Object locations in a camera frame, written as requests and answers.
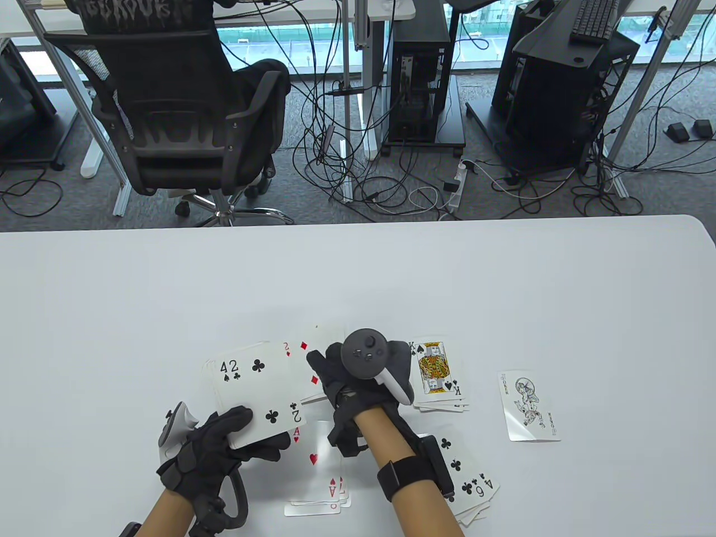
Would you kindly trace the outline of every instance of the wrist strap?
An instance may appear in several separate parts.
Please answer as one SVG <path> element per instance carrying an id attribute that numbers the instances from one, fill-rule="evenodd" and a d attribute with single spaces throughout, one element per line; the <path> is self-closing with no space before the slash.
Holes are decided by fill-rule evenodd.
<path id="1" fill-rule="evenodd" d="M 416 455 L 396 463 L 390 461 L 378 471 L 378 483 L 389 502 L 393 501 L 393 496 L 400 489 L 426 480 L 435 481 L 435 472 L 428 461 Z"/>

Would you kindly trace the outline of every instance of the glove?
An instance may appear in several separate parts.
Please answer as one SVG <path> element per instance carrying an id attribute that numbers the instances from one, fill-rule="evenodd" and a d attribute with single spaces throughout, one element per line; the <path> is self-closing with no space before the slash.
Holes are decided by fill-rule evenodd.
<path id="1" fill-rule="evenodd" d="M 358 437 L 362 436 L 353 420 L 365 410 L 382 407 L 409 444 L 417 442 L 417 436 L 398 414 L 398 401 L 390 391 L 373 379 L 357 379 L 346 370 L 341 360 L 343 345 L 333 343 L 326 350 L 326 356 L 318 351 L 310 351 L 306 360 L 316 372 L 323 391 L 335 409 L 334 428 L 328 435 L 332 446 L 338 447 L 344 457 L 355 457 L 367 449 L 358 447 Z M 410 353 L 405 342 L 388 342 L 390 354 Z M 401 386 L 409 384 L 410 366 L 401 370 L 396 378 Z"/>
<path id="2" fill-rule="evenodd" d="M 243 406 L 221 416 L 214 412 L 187 435 L 179 453 L 159 467 L 162 484 L 194 504 L 200 496 L 217 498 L 224 478 L 241 463 L 251 458 L 279 460 L 280 450 L 291 445 L 287 432 L 237 450 L 229 448 L 226 435 L 242 430 L 252 417 L 253 412 Z"/>

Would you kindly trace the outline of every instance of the forearm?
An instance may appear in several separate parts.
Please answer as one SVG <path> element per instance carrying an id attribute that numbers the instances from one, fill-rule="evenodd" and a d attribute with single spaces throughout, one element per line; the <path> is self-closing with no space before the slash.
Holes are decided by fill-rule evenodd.
<path id="1" fill-rule="evenodd" d="M 382 408 L 373 408 L 355 417 L 379 468 L 415 455 Z M 455 516 L 437 485 L 417 481 L 400 489 L 392 499 L 405 537 L 462 537 Z"/>
<path id="2" fill-rule="evenodd" d="M 184 537 L 193 518 L 189 500 L 165 490 L 136 537 Z"/>

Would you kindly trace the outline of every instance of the person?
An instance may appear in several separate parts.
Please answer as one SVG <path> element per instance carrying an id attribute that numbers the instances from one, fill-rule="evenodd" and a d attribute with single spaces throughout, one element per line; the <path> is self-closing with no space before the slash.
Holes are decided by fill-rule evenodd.
<path id="1" fill-rule="evenodd" d="M 348 445 L 355 434 L 362 434 L 379 468 L 415 456 L 395 424 L 395 398 L 374 380 L 352 377 L 341 362 L 340 350 L 341 344 L 334 343 L 325 357 L 318 351 L 306 356 L 336 410 L 332 435 L 336 433 L 339 441 L 349 439 Z M 162 482 L 167 485 L 171 481 L 172 490 L 162 493 L 136 537 L 183 537 L 193 519 L 192 501 L 198 494 L 218 495 L 224 477 L 244 460 L 280 459 L 281 450 L 290 444 L 288 435 L 278 435 L 240 450 L 229 448 L 226 435 L 247 426 L 251 417 L 249 409 L 236 407 L 222 416 L 212 415 L 206 424 L 189 434 L 179 455 L 159 468 Z M 191 453 L 193 464 L 179 468 L 179 480 L 166 479 L 170 468 L 181 466 L 178 459 L 182 458 L 182 451 Z M 391 501 L 405 537 L 463 537 L 434 481 L 415 481 L 398 490 Z"/>

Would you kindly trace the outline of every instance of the black keyboard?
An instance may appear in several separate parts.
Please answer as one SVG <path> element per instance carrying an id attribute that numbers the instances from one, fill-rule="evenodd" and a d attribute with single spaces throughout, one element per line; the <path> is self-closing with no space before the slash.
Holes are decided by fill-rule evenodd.
<path id="1" fill-rule="evenodd" d="M 608 42 L 615 30 L 618 8 L 619 0 L 581 0 L 569 38 L 585 43 Z"/>

